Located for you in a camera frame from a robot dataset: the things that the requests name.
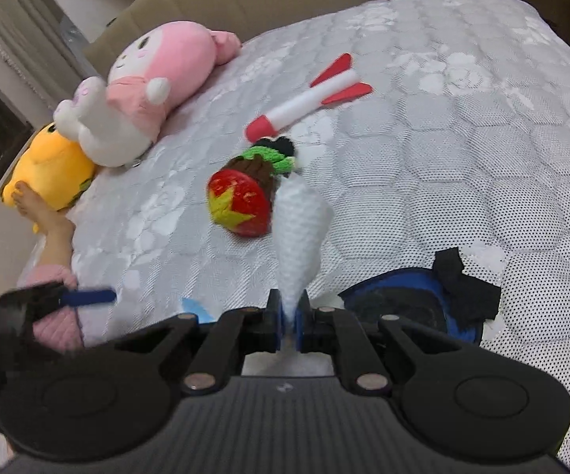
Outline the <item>blue white wipes pack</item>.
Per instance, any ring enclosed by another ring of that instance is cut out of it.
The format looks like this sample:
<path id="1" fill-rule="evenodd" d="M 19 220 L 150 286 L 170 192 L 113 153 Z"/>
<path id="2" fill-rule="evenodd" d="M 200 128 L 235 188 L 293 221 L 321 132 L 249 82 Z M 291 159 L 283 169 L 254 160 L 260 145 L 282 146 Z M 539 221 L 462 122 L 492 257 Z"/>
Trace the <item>blue white wipes pack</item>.
<path id="1" fill-rule="evenodd" d="M 216 317 L 213 317 L 212 314 L 204 307 L 203 304 L 195 301 L 193 299 L 189 299 L 188 297 L 184 297 L 181 300 L 182 311 L 185 314 L 195 314 L 199 323 L 212 323 L 216 322 Z"/>

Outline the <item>white crochet cloth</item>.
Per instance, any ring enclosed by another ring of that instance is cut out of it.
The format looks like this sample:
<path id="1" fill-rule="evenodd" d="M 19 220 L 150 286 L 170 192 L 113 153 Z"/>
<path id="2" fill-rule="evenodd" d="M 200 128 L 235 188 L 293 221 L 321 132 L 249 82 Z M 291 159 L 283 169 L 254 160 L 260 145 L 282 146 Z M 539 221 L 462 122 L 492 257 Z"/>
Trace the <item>white crochet cloth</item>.
<path id="1" fill-rule="evenodd" d="M 285 331 L 294 336 L 294 313 L 303 291 L 321 269 L 321 245 L 333 211 L 302 175 L 283 178 L 272 208 L 276 287 L 282 296 Z"/>

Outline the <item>bare foot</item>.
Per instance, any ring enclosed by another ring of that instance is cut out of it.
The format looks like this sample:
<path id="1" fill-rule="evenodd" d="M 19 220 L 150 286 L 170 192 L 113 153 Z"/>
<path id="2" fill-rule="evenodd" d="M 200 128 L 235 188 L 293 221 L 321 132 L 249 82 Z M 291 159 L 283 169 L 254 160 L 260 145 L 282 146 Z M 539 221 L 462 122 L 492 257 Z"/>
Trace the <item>bare foot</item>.
<path id="1" fill-rule="evenodd" d="M 75 225 L 67 216 L 52 209 L 25 182 L 17 182 L 12 194 L 17 211 L 37 224 L 45 236 L 45 245 L 38 265 L 61 265 L 71 267 L 72 240 Z"/>

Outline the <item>yellow plush toy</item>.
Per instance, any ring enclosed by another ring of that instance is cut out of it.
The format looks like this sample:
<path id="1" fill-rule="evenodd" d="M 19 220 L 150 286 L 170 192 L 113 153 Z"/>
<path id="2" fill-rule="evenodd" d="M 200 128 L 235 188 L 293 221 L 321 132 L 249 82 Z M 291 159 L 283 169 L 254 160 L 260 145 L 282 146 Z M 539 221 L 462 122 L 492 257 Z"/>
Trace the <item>yellow plush toy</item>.
<path id="1" fill-rule="evenodd" d="M 17 160 L 1 200 L 14 207 L 13 193 L 19 182 L 26 183 L 54 210 L 70 208 L 96 177 L 98 166 L 81 146 L 61 136 L 54 122 L 34 134 Z"/>

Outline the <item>green black crochet cupcake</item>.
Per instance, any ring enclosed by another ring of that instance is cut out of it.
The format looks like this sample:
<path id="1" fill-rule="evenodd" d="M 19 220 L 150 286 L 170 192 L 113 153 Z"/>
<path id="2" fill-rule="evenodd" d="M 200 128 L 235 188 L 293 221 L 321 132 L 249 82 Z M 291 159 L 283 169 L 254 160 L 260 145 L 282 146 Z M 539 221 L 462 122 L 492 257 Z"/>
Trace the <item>green black crochet cupcake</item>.
<path id="1" fill-rule="evenodd" d="M 294 142 L 286 136 L 263 137 L 254 142 L 241 156 L 245 160 L 260 156 L 272 165 L 276 175 L 289 175 L 296 169 L 296 148 Z"/>

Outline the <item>pink plush rabbit toy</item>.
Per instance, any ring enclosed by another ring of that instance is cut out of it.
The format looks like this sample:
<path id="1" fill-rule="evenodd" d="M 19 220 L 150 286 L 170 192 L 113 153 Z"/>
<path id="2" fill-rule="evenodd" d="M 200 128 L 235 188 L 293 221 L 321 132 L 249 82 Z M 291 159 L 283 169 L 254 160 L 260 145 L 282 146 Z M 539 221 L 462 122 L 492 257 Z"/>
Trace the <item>pink plush rabbit toy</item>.
<path id="1" fill-rule="evenodd" d="M 241 49 L 234 33 L 193 21 L 146 32 L 116 59 L 106 78 L 83 80 L 54 111 L 57 131 L 102 167 L 130 166 L 160 135 L 168 115 Z"/>

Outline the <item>red white toy rocket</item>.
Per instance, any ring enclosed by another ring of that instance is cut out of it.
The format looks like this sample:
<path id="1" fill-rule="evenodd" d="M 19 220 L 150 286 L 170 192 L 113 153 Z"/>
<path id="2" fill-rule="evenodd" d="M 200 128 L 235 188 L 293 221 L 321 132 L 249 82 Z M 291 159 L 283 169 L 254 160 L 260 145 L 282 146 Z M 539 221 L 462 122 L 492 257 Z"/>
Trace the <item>red white toy rocket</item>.
<path id="1" fill-rule="evenodd" d="M 302 92 L 254 119 L 244 130 L 246 140 L 257 142 L 276 137 L 284 128 L 324 106 L 347 102 L 371 94 L 353 68 L 351 54 L 342 54 L 321 72 Z"/>

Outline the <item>quilted grey bed cover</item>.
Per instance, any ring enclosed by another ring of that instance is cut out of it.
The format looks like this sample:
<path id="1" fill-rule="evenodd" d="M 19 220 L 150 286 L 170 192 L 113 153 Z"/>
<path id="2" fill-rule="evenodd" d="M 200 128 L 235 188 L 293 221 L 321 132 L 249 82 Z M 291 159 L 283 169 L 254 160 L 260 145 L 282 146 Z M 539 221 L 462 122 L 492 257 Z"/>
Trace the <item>quilted grey bed cover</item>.
<path id="1" fill-rule="evenodd" d="M 127 169 L 104 170 L 72 210 L 71 267 L 31 282 L 109 285 L 115 304 L 66 308 L 36 327 L 58 350 L 93 346 L 182 311 L 262 305 L 276 288 L 272 234 L 214 224 L 208 181 L 249 146 L 246 127 L 351 54 L 373 92 L 285 128 L 296 168 L 333 211 L 319 302 L 457 248 L 501 289 L 488 350 L 570 392 L 570 47 L 518 0 L 380 0 L 241 44 L 172 111 Z M 570 467 L 570 430 L 559 451 Z"/>

